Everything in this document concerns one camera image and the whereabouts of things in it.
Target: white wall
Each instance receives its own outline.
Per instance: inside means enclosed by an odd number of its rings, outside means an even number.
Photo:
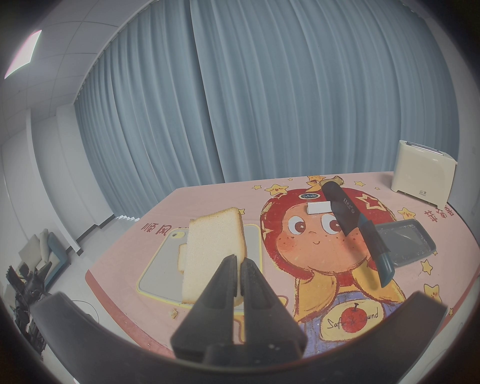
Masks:
[[[32,138],[38,170],[50,202],[67,231],[77,239],[92,226],[93,219],[84,208],[63,158],[57,118],[33,125]]]
[[[32,139],[42,183],[68,233],[77,239],[107,220],[113,213],[88,163],[74,107],[33,124]]]
[[[0,150],[0,283],[3,287],[8,284],[5,274],[9,265],[16,268],[20,264],[18,251],[26,244],[25,235],[12,203],[3,177],[3,161]]]
[[[29,239],[48,228],[55,233],[63,246],[68,248],[68,242],[51,217],[48,201],[34,178],[28,155],[26,130],[16,134],[2,146],[2,160],[10,200],[26,237]]]
[[[57,108],[61,147],[72,182],[85,209],[97,225],[113,215],[93,175],[85,153],[73,105]]]
[[[468,65],[447,33],[434,19],[426,18],[425,22],[444,54],[458,106],[458,165],[448,202],[480,242],[480,93]]]
[[[26,129],[5,142],[0,155],[0,282],[6,287],[8,266],[19,265],[18,251],[34,234],[48,228],[65,248],[69,244],[51,218],[48,201],[34,178]]]

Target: black baking tray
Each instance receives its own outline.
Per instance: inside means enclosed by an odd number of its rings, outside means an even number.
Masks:
[[[423,259],[437,249],[428,232],[415,219],[377,224],[375,227],[390,249],[395,267]]]

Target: sofa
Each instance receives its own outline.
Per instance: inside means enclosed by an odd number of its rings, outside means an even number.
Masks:
[[[28,269],[39,270],[47,263],[52,266],[45,279],[45,290],[53,283],[63,270],[70,265],[68,255],[62,244],[53,232],[44,229],[38,236],[33,235],[28,243],[18,252],[23,263],[27,264]]]

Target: white toaster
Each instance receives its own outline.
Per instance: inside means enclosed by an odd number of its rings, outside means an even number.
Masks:
[[[444,210],[455,166],[455,159],[445,152],[400,140],[392,190],[408,193]]]

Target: curtain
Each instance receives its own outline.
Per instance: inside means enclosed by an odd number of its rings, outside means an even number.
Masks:
[[[75,107],[116,215],[183,186],[392,170],[399,139],[458,154],[447,65],[398,0],[158,1]]]

